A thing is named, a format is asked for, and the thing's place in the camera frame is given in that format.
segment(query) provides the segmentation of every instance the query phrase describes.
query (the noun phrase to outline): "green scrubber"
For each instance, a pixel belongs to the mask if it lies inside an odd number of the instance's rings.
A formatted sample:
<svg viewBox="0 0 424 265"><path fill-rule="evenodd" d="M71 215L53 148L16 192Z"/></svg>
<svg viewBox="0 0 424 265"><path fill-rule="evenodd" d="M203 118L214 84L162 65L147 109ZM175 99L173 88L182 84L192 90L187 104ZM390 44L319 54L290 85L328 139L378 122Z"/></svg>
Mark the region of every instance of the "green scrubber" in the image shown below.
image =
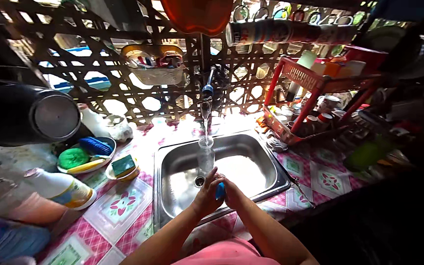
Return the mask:
<svg viewBox="0 0 424 265"><path fill-rule="evenodd" d="M121 178L135 169L135 162L131 155L127 155L112 162L112 171L116 178Z"/></svg>
<svg viewBox="0 0 424 265"><path fill-rule="evenodd" d="M88 162L90 156L81 148L70 148L63 151L58 157L58 165L63 169L70 169Z"/></svg>

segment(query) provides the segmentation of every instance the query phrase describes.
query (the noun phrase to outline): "sink drain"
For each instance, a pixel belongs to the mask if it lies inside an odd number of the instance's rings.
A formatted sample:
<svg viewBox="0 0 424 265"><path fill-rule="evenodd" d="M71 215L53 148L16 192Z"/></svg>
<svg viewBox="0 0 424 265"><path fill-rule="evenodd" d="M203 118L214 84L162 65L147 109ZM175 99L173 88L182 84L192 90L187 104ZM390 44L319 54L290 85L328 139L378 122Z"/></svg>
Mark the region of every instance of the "sink drain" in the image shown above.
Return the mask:
<svg viewBox="0 0 424 265"><path fill-rule="evenodd" d="M196 185L197 188L201 188L204 185L205 182L205 178L204 177L197 177L194 180L194 184Z"/></svg>

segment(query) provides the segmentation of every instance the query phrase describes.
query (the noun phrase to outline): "pink tiled countertop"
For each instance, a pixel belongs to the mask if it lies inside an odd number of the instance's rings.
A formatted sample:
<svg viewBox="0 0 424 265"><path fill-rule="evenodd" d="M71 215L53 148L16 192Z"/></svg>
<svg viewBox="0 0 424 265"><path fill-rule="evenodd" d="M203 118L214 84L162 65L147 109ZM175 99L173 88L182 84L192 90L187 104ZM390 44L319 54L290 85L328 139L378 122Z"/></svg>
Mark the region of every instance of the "pink tiled countertop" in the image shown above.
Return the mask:
<svg viewBox="0 0 424 265"><path fill-rule="evenodd" d="M255 118L214 118L212 133L220 135L253 129ZM120 263L153 234L154 153L161 146L197 139L199 134L199 124L192 121L175 126L160 122L149 131L134 130L134 139L118 148L114 159L126 154L135 156L141 168L139 176L128 183L111 181L105 176L105 168L80 176L81 181L97 190L97 200L48 245L39 257L40 263L55 265L62 260L69 265ZM291 148L274 155L299 183L299 186L292 184L289 190L258 203L276 220L367 185L345 169L343 154L324 147ZM183 254L194 253L231 237L251 239L236 212L196 227L185 241Z"/></svg>

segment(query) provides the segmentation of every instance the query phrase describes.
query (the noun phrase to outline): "plate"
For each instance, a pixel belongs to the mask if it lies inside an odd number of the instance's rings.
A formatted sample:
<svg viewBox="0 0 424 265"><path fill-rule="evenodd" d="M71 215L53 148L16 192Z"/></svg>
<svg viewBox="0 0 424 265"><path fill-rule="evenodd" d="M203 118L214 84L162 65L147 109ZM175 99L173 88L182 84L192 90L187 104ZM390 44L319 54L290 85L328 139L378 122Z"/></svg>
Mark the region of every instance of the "plate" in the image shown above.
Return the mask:
<svg viewBox="0 0 424 265"><path fill-rule="evenodd" d="M58 168L58 171L65 173L65 174L70 174L70 175L78 175L78 174L83 174L83 173L88 173L88 172L93 172L97 169L102 168L103 166L107 165L109 163L109 161L111 161L112 157L115 154L115 149L117 147L117 144L115 143L115 140L110 138L110 137L95 137L96 139L98 139L101 142L105 142L107 143L110 147L112 147L113 151L112 153L109 155L108 159L105 159L101 164L98 164L97 166L91 167L90 169L86 169L84 171L81 172L77 172L77 173L68 173L68 171L66 169L62 169L61 167L59 167L58 165L56 166ZM75 147L79 147L80 144L77 143L74 146L70 147L70 148L75 148Z"/></svg>
<svg viewBox="0 0 424 265"><path fill-rule="evenodd" d="M390 52L405 36L406 30L398 26L383 26L375 28L363 36L358 46Z"/></svg>

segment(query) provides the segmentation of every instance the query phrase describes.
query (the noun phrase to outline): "plastic bag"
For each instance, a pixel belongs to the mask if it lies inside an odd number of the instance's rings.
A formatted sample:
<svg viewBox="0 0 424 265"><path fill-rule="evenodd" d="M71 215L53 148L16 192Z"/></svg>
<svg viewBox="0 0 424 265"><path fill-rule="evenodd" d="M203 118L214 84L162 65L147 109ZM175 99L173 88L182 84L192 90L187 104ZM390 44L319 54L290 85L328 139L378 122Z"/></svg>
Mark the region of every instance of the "plastic bag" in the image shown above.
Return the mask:
<svg viewBox="0 0 424 265"><path fill-rule="evenodd" d="M115 141L125 142L128 138L133 138L133 131L126 117L109 115L106 120L107 130Z"/></svg>

